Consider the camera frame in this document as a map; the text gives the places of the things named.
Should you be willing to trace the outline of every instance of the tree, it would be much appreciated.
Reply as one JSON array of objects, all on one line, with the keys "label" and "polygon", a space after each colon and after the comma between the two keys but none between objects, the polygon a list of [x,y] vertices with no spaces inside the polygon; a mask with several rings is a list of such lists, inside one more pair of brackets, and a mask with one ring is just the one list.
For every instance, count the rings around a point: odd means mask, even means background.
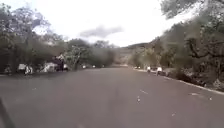
[{"label": "tree", "polygon": [[223,0],[164,0],[161,3],[163,14],[168,19],[177,16],[193,7],[199,6],[199,13],[206,10],[209,14],[217,13],[224,6]]}]

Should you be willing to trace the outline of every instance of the road marking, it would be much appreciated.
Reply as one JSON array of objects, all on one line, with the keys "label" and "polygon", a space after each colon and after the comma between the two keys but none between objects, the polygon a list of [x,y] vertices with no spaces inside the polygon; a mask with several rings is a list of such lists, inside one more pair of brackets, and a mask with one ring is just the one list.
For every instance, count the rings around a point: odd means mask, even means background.
[{"label": "road marking", "polygon": [[140,96],[137,96],[137,101],[140,102]]},{"label": "road marking", "polygon": [[190,93],[192,96],[198,96],[199,98],[205,98],[203,95],[200,95],[198,93]]},{"label": "road marking", "polygon": [[145,91],[143,91],[143,90],[141,90],[141,89],[140,89],[140,91],[141,91],[142,93],[144,93],[144,94],[148,94],[147,92],[145,92]]}]

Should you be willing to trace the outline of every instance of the roadside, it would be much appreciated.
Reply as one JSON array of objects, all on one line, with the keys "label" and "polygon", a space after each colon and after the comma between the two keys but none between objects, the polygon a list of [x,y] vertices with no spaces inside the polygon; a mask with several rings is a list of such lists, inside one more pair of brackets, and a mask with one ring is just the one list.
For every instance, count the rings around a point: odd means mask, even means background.
[{"label": "roadside", "polygon": [[[145,73],[147,73],[147,70],[144,70],[144,69],[134,69],[134,70],[138,71],[138,72],[145,72]],[[177,82],[180,82],[180,83],[184,83],[185,85],[189,85],[189,86],[193,86],[193,87],[196,87],[196,88],[200,88],[200,89],[203,89],[203,90],[206,90],[206,91],[209,91],[209,92],[213,92],[213,93],[216,93],[216,94],[224,95],[223,91],[219,91],[219,90],[203,87],[203,86],[192,84],[192,83],[189,83],[189,82],[186,82],[186,81],[183,81],[183,80],[174,79],[174,78],[171,78],[171,77],[168,77],[168,76],[161,76],[161,77],[164,77],[165,79],[169,79],[169,80],[174,80],[174,81],[177,81]]]}]

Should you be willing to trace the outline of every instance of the road edge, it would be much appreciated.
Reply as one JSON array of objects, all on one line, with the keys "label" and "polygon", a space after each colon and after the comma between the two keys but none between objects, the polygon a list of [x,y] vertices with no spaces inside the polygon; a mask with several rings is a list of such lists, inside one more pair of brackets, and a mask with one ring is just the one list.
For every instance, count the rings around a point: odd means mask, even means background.
[{"label": "road edge", "polygon": [[[134,69],[134,70],[138,71],[138,72],[147,72],[146,70],[136,70],[136,69]],[[216,93],[216,94],[224,96],[224,92],[220,92],[220,91],[217,91],[217,90],[212,90],[212,89],[209,89],[209,88],[201,87],[199,85],[188,83],[188,82],[185,82],[185,81],[182,81],[182,80],[176,80],[176,79],[173,79],[173,78],[170,78],[170,77],[167,77],[167,76],[161,76],[161,77],[163,77],[165,79],[168,79],[168,80],[174,80],[174,81],[177,81],[177,82],[180,82],[180,83],[184,83],[184,84],[192,86],[192,87],[200,88],[202,90],[206,90],[206,91],[209,91],[209,92]]]}]

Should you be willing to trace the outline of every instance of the white car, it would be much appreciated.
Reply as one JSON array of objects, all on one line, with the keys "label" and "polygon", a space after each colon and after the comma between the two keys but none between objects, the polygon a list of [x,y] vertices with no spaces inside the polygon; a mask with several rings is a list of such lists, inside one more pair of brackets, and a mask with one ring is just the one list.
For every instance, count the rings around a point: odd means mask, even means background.
[{"label": "white car", "polygon": [[163,71],[162,67],[150,67],[150,66],[147,67],[148,73],[153,72],[153,73],[156,73],[157,75],[159,75],[162,73],[162,71]]}]

